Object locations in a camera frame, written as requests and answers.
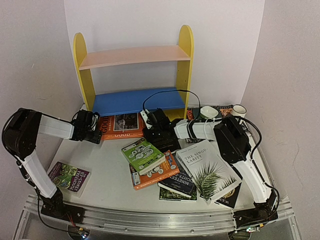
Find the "large orange Good Morning book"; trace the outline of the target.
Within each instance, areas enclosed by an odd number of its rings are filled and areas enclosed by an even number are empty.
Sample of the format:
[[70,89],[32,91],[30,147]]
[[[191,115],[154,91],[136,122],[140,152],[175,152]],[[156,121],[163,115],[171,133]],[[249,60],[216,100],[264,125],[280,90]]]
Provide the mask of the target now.
[[102,141],[141,138],[146,127],[139,113],[104,116],[99,119],[98,126]]

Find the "white Singularity palm book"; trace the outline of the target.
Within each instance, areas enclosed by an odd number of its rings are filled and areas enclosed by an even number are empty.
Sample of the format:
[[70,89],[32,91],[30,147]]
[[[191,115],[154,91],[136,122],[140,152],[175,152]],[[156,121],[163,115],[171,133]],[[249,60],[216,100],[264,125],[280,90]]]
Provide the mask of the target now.
[[206,201],[215,202],[242,183],[241,177],[208,140],[180,149],[175,156]]

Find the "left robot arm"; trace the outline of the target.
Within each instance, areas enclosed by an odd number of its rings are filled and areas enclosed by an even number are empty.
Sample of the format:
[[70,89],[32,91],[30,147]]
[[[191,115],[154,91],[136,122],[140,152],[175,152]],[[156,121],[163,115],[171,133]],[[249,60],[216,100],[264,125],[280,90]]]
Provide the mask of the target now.
[[44,134],[99,144],[102,137],[99,119],[99,113],[83,109],[71,121],[67,121],[33,109],[19,108],[3,126],[3,147],[15,158],[22,176],[36,190],[49,212],[58,219],[67,215],[68,207],[63,202],[61,190],[49,178],[39,160],[36,152],[37,137]]

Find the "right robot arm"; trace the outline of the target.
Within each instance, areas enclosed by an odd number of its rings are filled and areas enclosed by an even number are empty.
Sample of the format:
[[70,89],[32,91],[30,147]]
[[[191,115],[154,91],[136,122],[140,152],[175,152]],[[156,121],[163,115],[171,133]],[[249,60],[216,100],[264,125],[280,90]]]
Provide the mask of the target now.
[[235,213],[239,224],[266,223],[277,219],[279,191],[264,179],[253,158],[257,146],[251,146],[240,124],[246,122],[251,125],[251,121],[237,115],[206,121],[169,120],[160,108],[154,112],[143,109],[140,114],[146,123],[143,134],[152,143],[176,143],[179,139],[207,139],[217,143],[222,159],[240,173],[253,196],[254,208]]

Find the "black paperback barcode book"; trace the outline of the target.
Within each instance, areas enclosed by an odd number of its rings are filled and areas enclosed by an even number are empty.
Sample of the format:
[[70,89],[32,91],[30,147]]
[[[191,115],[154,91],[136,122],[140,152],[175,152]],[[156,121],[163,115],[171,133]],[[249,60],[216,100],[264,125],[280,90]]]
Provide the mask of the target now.
[[180,143],[176,139],[157,140],[152,144],[162,153],[166,151],[171,151],[173,153],[174,151],[181,149]]

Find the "green cartoon paperback book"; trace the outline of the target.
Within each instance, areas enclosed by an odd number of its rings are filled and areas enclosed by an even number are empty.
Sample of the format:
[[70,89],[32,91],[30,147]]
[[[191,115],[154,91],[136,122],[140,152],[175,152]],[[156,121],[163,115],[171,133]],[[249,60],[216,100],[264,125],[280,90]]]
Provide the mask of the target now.
[[139,175],[145,175],[166,160],[164,153],[144,137],[125,146],[121,152]]

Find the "orange cartoon paperback book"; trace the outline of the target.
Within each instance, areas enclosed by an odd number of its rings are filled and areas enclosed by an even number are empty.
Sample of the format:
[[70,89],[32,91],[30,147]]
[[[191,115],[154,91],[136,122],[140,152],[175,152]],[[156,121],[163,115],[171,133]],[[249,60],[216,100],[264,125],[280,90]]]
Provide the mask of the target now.
[[168,150],[164,153],[164,155],[165,161],[160,165],[154,167],[144,175],[139,175],[139,173],[132,167],[132,165],[129,164],[132,185],[135,190],[146,188],[180,173],[178,164],[172,152]]

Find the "yellow pink blue bookshelf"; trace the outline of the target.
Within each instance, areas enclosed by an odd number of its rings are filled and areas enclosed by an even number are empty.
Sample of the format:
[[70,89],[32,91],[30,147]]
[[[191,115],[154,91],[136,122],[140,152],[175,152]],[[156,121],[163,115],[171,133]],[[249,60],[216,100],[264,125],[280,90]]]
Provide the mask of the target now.
[[88,52],[85,38],[73,38],[73,59],[86,110],[101,116],[161,108],[173,120],[185,118],[194,60],[194,35],[180,28],[175,45]]

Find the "Nineteen Eighty-Four book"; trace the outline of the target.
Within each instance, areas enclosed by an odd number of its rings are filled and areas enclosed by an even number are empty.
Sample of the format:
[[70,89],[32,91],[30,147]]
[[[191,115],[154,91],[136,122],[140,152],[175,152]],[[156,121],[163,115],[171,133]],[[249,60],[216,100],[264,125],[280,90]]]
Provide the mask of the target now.
[[172,175],[164,180],[158,182],[158,186],[171,191],[175,194],[186,197],[187,200],[197,200],[197,187],[195,186],[192,178],[188,175],[185,169],[182,167],[177,157],[173,155],[173,158],[179,169],[179,173]]

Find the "green white bowl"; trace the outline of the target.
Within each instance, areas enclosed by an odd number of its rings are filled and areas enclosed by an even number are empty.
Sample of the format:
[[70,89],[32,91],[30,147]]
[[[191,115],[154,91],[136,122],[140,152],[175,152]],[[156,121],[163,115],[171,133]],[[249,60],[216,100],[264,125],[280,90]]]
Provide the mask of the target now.
[[203,106],[201,109],[200,109],[200,117],[202,119],[214,119],[215,117],[217,117],[219,114],[219,112],[211,107],[211,106]]

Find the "dark green forest book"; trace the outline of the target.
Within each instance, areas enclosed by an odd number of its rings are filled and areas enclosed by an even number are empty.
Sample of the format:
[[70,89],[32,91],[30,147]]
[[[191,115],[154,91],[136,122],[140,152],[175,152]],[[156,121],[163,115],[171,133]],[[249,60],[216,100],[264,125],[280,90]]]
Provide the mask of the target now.
[[186,197],[181,194],[169,191],[164,188],[160,188],[159,191],[159,199],[165,201],[187,201],[187,202],[195,202],[197,198],[197,191],[193,190],[191,193],[191,197]]

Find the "patterned cloth mat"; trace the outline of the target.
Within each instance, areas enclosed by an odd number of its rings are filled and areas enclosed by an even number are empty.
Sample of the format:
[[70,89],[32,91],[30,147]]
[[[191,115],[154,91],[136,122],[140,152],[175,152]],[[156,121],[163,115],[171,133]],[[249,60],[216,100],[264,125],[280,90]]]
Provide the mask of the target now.
[[[224,118],[224,117],[227,117],[229,115],[231,115],[231,112],[232,112],[232,108],[233,108],[233,105],[225,105],[225,106],[212,106],[213,108],[215,108],[217,111],[218,111],[218,116],[217,118]],[[194,119],[194,116],[193,116],[193,113],[192,113],[192,109],[194,107],[188,107],[187,108],[187,114],[186,114],[186,118],[188,120],[193,120]],[[248,128],[248,125],[245,123],[245,122],[242,122],[241,124],[241,127],[242,129],[244,130],[244,132],[249,136],[249,137],[252,137],[252,133],[250,131],[250,129]],[[199,143],[201,142],[203,139],[200,139],[200,138],[186,138],[185,139],[185,142],[187,144],[195,144],[195,143]]]

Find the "white mug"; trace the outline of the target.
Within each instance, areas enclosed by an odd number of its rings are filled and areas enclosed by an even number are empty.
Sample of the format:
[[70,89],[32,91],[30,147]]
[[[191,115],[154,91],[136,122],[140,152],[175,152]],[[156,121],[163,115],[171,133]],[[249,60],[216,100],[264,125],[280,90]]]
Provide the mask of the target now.
[[235,104],[232,107],[231,115],[233,116],[240,116],[244,118],[246,116],[246,113],[247,113],[247,109],[240,104]]

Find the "black Moon and Sixpence book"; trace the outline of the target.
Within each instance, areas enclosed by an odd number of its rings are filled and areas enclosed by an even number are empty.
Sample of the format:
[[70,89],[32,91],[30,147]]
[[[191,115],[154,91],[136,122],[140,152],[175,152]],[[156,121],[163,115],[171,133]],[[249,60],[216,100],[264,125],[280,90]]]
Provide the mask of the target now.
[[235,208],[235,205],[239,196],[243,177],[239,173],[239,171],[231,164],[224,163],[224,165],[228,166],[228,171],[227,171],[227,174],[225,174],[225,176],[223,177],[223,179],[219,182],[216,192],[218,193],[221,191],[225,191],[225,188],[229,188],[230,185],[236,182],[235,174],[237,174],[237,176],[240,178],[240,181],[237,186],[235,186],[225,195],[217,199],[214,203],[233,210]]

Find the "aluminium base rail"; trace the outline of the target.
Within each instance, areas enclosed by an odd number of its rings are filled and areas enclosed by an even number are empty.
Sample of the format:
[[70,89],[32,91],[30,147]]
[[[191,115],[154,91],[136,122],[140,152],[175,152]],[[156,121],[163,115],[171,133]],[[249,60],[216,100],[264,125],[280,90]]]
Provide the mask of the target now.
[[76,203],[84,208],[81,225],[91,230],[137,236],[211,235],[235,230],[233,210],[204,201],[168,201],[157,197],[146,210],[120,210]]

